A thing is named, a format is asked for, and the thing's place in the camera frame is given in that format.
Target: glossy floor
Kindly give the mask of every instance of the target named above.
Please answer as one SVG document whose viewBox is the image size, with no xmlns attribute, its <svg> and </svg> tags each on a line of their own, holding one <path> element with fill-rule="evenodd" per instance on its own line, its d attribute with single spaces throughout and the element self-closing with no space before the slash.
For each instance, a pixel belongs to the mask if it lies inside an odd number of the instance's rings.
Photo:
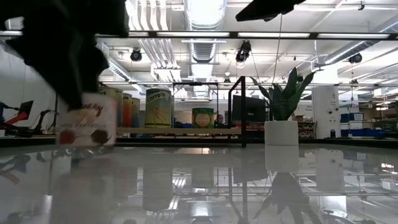
<svg viewBox="0 0 398 224">
<path fill-rule="evenodd" d="M 387 149 L 44 146 L 2 149 L 0 169 L 7 224 L 398 223 Z"/>
</svg>

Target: can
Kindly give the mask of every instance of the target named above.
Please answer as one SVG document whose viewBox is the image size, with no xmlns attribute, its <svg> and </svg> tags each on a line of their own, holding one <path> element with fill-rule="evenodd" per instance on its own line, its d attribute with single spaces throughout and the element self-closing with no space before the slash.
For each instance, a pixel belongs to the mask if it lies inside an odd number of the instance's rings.
<svg viewBox="0 0 398 224">
<path fill-rule="evenodd" d="M 123 118 L 122 127 L 130 128 L 132 124 L 132 97 L 128 93 L 123 93 Z"/>
<path fill-rule="evenodd" d="M 139 128 L 139 103 L 140 99 L 132 98 L 131 99 L 131 127 Z"/>
<path fill-rule="evenodd" d="M 193 128 L 214 128 L 214 109 L 213 108 L 193 108 L 192 126 Z"/>
<path fill-rule="evenodd" d="M 171 127 L 171 91 L 148 89 L 145 105 L 146 128 Z"/>
<path fill-rule="evenodd" d="M 123 120 L 123 90 L 111 87 L 100 87 L 99 93 L 101 95 L 107 95 L 114 98 L 118 104 L 116 105 L 116 114 L 118 115 L 117 118 L 117 125 L 118 127 L 122 126 Z"/>
<path fill-rule="evenodd" d="M 116 100 L 97 93 L 82 95 L 83 109 L 60 111 L 57 144 L 111 146 L 116 140 Z"/>
</svg>

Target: black monitor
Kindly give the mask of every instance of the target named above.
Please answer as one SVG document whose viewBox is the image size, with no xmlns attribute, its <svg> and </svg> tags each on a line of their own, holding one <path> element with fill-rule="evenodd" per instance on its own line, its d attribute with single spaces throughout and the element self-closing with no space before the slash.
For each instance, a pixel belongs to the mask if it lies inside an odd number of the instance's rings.
<svg viewBox="0 0 398 224">
<path fill-rule="evenodd" d="M 234 95 L 232 101 L 232 120 L 242 120 L 242 96 Z M 246 121 L 265 122 L 266 103 L 263 99 L 246 97 Z"/>
<path fill-rule="evenodd" d="M 32 110 L 32 106 L 33 106 L 33 100 L 25 102 L 25 103 L 21 103 L 21 105 L 19 107 L 18 114 L 25 112 L 25 114 L 27 116 L 26 119 L 28 119 L 29 115 L 30 115 L 30 111 Z"/>
</svg>

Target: green can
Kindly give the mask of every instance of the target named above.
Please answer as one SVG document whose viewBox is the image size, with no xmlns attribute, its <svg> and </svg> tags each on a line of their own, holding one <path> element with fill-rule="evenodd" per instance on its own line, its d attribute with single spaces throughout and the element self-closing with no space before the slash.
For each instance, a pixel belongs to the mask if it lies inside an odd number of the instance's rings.
<svg viewBox="0 0 398 224">
<path fill-rule="evenodd" d="M 116 114 L 118 116 L 117 125 L 118 127 L 121 127 L 123 120 L 123 90 L 111 87 L 100 87 L 99 93 L 101 95 L 110 96 L 118 102 L 118 105 L 115 109 L 116 109 Z"/>
<path fill-rule="evenodd" d="M 149 89 L 145 104 L 146 128 L 170 128 L 172 117 L 172 95 L 169 90 Z"/>
<path fill-rule="evenodd" d="M 193 128 L 214 128 L 214 109 L 213 108 L 193 108 L 192 126 Z"/>
</svg>

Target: snake plant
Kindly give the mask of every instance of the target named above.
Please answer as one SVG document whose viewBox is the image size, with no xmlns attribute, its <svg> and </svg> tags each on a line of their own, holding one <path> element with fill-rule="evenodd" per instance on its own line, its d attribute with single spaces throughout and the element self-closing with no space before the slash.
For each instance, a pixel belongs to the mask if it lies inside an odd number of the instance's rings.
<svg viewBox="0 0 398 224">
<path fill-rule="evenodd" d="M 287 121 L 290 115 L 296 110 L 301 94 L 305 87 L 312 82 L 315 72 L 308 74 L 304 79 L 297 75 L 297 69 L 293 68 L 289 75 L 285 89 L 278 83 L 273 83 L 267 91 L 253 77 L 256 84 L 265 98 L 269 100 L 269 107 L 277 121 Z"/>
</svg>

